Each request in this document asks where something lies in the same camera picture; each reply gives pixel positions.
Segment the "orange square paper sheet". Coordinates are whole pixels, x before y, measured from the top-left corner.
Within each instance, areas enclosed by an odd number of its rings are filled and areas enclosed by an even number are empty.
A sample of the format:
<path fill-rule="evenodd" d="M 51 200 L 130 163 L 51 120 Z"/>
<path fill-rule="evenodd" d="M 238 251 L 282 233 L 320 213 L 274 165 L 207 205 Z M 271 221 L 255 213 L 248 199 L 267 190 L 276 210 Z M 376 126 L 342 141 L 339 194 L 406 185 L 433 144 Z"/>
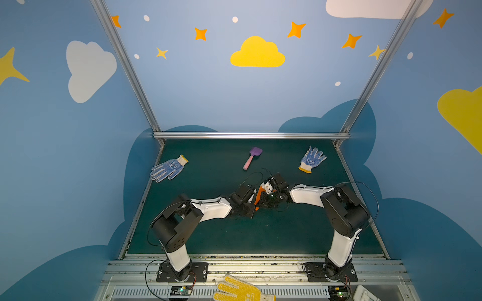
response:
<path fill-rule="evenodd" d="M 265 191 L 266 190 L 264 189 L 263 184 L 261 184 L 259 189 L 257 190 L 256 199 L 255 199 L 255 202 L 254 202 L 255 211 L 257 211 L 259 209 L 259 203 L 260 203 L 260 200 L 261 200 L 261 197 L 262 197 L 262 193 L 265 192 Z"/>

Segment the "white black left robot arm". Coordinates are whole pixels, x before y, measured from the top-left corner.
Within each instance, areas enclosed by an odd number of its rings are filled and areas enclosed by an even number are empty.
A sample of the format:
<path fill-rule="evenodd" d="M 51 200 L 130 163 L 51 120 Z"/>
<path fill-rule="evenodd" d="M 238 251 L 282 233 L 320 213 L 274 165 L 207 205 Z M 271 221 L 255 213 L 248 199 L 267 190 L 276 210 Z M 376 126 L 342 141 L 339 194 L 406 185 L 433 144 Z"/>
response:
<path fill-rule="evenodd" d="M 195 268 L 186 243 L 197 226 L 212 219 L 252 217 L 256 194 L 256 188 L 242 184 L 235 192 L 213 199 L 191 199 L 185 194 L 178 195 L 149 226 L 149 231 L 154 233 L 167 257 L 159 268 L 158 281 L 185 282 L 193 278 Z"/>

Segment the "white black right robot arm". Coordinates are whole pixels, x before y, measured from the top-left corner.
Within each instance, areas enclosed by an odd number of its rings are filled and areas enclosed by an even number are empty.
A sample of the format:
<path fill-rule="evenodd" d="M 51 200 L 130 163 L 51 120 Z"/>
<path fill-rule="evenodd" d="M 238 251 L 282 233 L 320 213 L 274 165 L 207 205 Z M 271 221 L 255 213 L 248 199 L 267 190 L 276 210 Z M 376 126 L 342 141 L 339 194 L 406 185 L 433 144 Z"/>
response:
<path fill-rule="evenodd" d="M 355 194 L 350 182 L 334 186 L 290 186 L 276 174 L 263 182 L 257 192 L 255 208 L 277 208 L 280 203 L 308 204 L 323 208 L 334 229 L 331 248 L 321 267 L 321 275 L 308 272 L 311 279 L 330 282 L 356 279 L 352 265 L 353 250 L 359 235 L 369 224 L 371 214 Z"/>

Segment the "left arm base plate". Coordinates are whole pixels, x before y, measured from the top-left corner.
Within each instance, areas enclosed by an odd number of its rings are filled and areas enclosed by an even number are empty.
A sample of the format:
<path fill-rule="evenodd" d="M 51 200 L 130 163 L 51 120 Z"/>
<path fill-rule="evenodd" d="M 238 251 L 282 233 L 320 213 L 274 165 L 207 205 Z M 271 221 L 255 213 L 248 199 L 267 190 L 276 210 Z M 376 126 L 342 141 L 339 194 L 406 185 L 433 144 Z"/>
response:
<path fill-rule="evenodd" d="M 162 262 L 159 266 L 156 281 L 158 283 L 170 282 L 206 282 L 208 273 L 208 263 L 198 262 L 189 263 L 180 272 L 177 272 L 170 262 Z"/>

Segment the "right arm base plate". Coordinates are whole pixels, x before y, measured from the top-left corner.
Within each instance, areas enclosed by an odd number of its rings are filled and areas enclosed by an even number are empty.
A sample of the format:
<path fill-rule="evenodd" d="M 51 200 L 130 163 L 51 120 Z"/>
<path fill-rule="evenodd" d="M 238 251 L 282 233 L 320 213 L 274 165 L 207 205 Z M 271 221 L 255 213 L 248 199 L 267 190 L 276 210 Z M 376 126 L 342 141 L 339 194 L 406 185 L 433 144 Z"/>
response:
<path fill-rule="evenodd" d="M 358 282 L 353 263 L 337 267 L 325 262 L 306 262 L 302 266 L 309 282 Z"/>

